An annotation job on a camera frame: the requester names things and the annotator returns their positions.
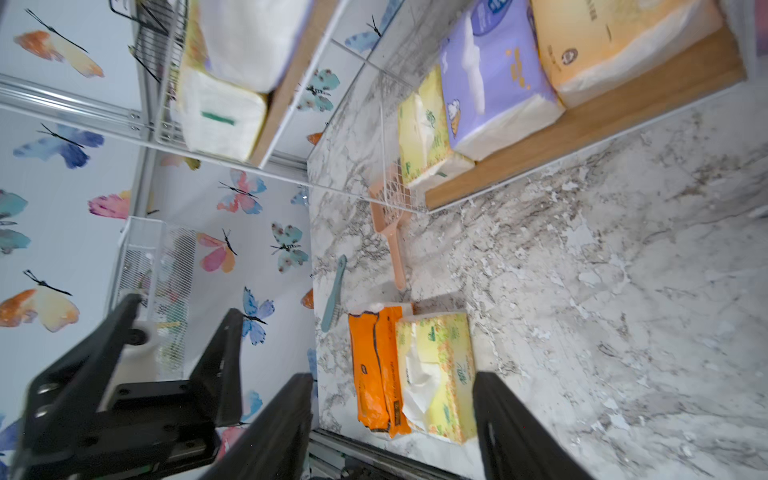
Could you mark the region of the green tissue pack with tissue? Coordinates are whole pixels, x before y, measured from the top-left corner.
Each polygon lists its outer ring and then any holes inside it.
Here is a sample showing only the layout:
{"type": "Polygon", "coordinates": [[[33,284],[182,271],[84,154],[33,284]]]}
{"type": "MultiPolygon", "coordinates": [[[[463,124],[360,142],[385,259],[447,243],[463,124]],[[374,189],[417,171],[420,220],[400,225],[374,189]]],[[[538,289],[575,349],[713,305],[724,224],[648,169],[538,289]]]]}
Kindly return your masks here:
{"type": "Polygon", "coordinates": [[[476,368],[467,314],[404,317],[395,334],[402,411],[410,428],[457,445],[476,437],[476,368]]]}

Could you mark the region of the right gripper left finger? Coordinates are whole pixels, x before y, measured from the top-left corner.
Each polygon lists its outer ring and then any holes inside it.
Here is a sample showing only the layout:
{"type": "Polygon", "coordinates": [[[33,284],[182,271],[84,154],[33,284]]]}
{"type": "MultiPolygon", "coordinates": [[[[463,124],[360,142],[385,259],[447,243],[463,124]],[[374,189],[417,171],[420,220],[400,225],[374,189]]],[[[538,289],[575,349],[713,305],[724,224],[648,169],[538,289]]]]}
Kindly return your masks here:
{"type": "Polygon", "coordinates": [[[293,375],[234,446],[203,477],[212,480],[299,479],[312,430],[313,378],[293,375]]]}

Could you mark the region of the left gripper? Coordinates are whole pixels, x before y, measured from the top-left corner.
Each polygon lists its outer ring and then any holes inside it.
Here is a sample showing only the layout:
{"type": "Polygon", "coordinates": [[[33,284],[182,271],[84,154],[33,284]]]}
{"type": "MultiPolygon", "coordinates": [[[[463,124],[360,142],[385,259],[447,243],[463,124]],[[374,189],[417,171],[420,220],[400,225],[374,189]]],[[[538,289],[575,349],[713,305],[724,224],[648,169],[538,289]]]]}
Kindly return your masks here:
{"type": "Polygon", "coordinates": [[[231,308],[186,381],[122,384],[98,409],[137,317],[129,294],[29,385],[12,479],[162,479],[210,465],[242,417],[243,313],[231,308]]]}

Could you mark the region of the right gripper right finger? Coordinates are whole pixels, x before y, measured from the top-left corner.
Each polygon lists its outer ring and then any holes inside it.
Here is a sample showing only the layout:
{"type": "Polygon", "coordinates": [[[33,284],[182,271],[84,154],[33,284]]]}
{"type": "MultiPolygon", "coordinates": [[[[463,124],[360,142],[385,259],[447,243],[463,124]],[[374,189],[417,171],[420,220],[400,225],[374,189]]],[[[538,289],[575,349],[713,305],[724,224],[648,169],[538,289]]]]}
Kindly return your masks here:
{"type": "Polygon", "coordinates": [[[472,395],[488,479],[592,479],[496,373],[477,373],[472,395]]]}

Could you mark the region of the orange tissue pack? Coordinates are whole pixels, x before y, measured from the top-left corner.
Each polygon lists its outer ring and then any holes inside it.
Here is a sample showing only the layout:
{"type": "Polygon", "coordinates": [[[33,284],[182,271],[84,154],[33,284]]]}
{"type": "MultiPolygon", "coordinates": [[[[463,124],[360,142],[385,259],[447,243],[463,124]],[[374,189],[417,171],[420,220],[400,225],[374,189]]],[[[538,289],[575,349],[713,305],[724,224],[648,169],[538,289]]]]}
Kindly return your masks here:
{"type": "Polygon", "coordinates": [[[358,421],[391,439],[411,433],[403,413],[396,324],[412,313],[409,303],[377,303],[348,315],[358,421]]]}

